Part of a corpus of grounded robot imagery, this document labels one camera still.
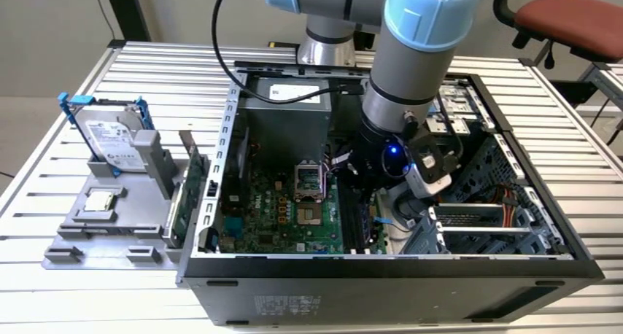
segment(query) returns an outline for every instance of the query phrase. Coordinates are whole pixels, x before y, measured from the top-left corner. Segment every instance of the floor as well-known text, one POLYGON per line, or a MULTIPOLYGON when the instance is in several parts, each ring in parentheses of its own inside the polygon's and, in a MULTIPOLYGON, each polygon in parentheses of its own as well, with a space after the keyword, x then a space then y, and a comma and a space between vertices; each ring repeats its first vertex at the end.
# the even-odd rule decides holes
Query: floor
MULTIPOLYGON (((0 171, 17 173, 58 113, 53 97, 0 96, 0 171)), ((0 193, 9 183, 0 175, 0 193)))

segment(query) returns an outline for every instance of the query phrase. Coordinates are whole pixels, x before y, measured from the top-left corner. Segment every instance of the cpu chip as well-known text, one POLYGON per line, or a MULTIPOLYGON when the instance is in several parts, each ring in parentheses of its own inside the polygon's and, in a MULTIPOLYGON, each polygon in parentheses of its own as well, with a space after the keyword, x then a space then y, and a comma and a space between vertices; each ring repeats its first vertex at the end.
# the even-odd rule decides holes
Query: cpu chip
POLYGON ((322 224, 320 204, 298 203, 296 205, 296 221, 298 225, 320 226, 322 224))

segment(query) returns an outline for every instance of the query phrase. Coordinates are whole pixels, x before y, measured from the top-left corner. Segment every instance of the chair backrest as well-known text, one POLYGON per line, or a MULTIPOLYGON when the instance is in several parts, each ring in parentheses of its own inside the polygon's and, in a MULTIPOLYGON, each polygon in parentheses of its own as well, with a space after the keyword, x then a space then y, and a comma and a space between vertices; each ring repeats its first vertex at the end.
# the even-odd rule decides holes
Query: chair backrest
POLYGON ((502 24, 514 26, 514 12, 508 8, 508 0, 493 0, 493 14, 502 24))

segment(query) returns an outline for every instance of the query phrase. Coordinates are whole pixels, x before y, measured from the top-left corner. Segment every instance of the blue clip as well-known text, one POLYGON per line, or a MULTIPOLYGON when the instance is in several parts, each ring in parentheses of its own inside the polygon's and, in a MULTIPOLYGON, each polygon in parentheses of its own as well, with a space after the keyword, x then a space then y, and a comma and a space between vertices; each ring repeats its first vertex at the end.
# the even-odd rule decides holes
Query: blue clip
POLYGON ((55 97, 55 99, 58 100, 59 109, 62 110, 62 113, 65 113, 69 124, 75 125, 75 118, 73 117, 73 113, 70 112, 70 109, 69 109, 69 104, 66 103, 67 98, 69 98, 69 93, 66 92, 58 93, 58 96, 55 97))
POLYGON ((83 142, 86 144, 86 147, 87 147, 87 150, 90 150, 90 155, 93 157, 93 160, 94 161, 98 161, 97 159, 97 154, 95 154, 95 151, 91 149, 90 147, 90 144, 87 143, 87 139, 86 139, 86 136, 83 135, 83 132, 79 128, 79 126, 77 126, 77 122, 75 122, 75 117, 73 116, 73 113, 70 112, 70 109, 69 109, 69 102, 66 102, 66 99, 69 98, 69 93, 66 92, 61 92, 58 94, 58 96, 55 97, 55 99, 58 100, 58 106, 59 106, 59 109, 62 110, 62 113, 65 113, 65 116, 66 116, 66 121, 69 121, 69 124, 75 126, 75 130, 77 132, 79 133, 79 136, 81 138, 83 139, 83 142))
POLYGON ((145 127, 146 130, 154 130, 153 123, 151 123, 151 116, 149 115, 149 108, 141 96, 138 96, 138 98, 135 99, 134 104, 139 110, 142 126, 145 127))
POLYGON ((382 223, 385 225, 390 225, 393 223, 393 221, 390 221, 390 219, 388 219, 385 217, 374 217, 373 222, 378 222, 378 223, 382 223))
POLYGON ((94 101, 95 98, 93 96, 73 95, 69 104, 71 106, 90 106, 94 101))

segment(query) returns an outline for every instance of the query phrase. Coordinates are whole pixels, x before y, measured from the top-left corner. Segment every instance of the red chair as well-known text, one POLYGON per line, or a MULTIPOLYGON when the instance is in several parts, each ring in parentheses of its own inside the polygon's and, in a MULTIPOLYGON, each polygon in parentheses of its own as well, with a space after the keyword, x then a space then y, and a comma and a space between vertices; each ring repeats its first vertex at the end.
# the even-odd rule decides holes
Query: red chair
POLYGON ((516 12, 508 0, 493 0, 497 20, 517 30, 514 48, 529 39, 546 40, 534 59, 546 55, 545 68, 553 68, 552 44, 570 48, 570 54, 590 62, 616 63, 623 59, 623 7, 597 0, 533 0, 516 12))

